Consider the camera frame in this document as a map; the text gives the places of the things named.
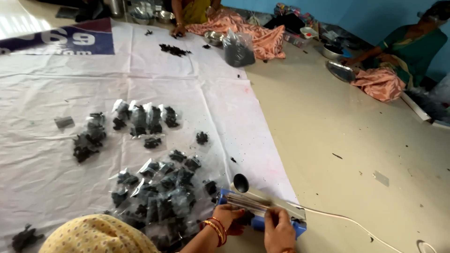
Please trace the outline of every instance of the printed banner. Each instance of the printed banner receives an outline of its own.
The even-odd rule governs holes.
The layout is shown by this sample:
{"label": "printed banner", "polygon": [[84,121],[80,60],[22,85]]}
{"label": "printed banner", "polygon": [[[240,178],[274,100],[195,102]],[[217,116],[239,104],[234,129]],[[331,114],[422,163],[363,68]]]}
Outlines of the printed banner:
{"label": "printed banner", "polygon": [[114,54],[111,19],[87,21],[0,41],[0,54]]}

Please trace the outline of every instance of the large plastic bag of black material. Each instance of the large plastic bag of black material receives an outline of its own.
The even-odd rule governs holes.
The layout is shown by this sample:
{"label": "large plastic bag of black material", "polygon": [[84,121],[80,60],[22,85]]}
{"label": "large plastic bag of black material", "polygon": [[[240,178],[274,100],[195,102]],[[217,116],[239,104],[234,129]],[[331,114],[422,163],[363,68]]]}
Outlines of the large plastic bag of black material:
{"label": "large plastic bag of black material", "polygon": [[232,67],[243,67],[255,63],[252,36],[248,33],[234,33],[228,29],[223,39],[225,61]]}

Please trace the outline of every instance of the peach patterned fabric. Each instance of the peach patterned fabric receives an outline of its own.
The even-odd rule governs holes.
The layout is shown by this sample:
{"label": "peach patterned fabric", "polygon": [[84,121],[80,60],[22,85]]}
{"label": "peach patterned fabric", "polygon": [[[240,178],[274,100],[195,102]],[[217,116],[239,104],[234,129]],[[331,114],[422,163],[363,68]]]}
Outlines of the peach patterned fabric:
{"label": "peach patterned fabric", "polygon": [[39,253],[159,253],[137,229],[106,215],[68,221],[45,240]]}
{"label": "peach patterned fabric", "polygon": [[367,95],[382,102],[389,102],[399,98],[406,86],[390,68],[360,70],[356,75],[356,81],[350,84],[358,86]]}
{"label": "peach patterned fabric", "polygon": [[190,24],[186,26],[188,32],[202,35],[207,31],[226,34],[228,28],[233,32],[245,32],[252,36],[253,51],[258,59],[286,58],[283,50],[284,26],[273,30],[247,23],[236,12],[229,9],[220,9],[214,18],[203,24]]}

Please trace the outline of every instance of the green saree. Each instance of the green saree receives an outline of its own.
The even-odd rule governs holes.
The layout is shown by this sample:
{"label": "green saree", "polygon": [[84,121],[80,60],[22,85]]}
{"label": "green saree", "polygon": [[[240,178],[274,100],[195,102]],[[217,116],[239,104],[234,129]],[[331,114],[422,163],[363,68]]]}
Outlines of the green saree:
{"label": "green saree", "polygon": [[365,68],[391,67],[406,87],[418,87],[433,57],[447,42],[447,36],[436,29],[416,39],[404,39],[410,25],[397,28],[378,44],[386,54],[391,54],[400,66],[382,63],[377,58],[363,61]]}

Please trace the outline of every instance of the cream floor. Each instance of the cream floor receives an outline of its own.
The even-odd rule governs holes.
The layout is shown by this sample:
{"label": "cream floor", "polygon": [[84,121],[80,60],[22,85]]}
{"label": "cream floor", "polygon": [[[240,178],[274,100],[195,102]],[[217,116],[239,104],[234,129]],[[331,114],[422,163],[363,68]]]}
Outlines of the cream floor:
{"label": "cream floor", "polygon": [[[54,5],[0,5],[0,39],[73,23],[55,18]],[[402,252],[418,252],[419,239],[450,252],[450,131],[422,122],[400,99],[380,103],[334,78],[317,46],[306,54],[286,44],[286,59],[246,68],[300,204],[351,217]],[[302,253],[394,252],[352,223],[306,216]],[[264,252],[262,236],[247,231],[220,251]]]}

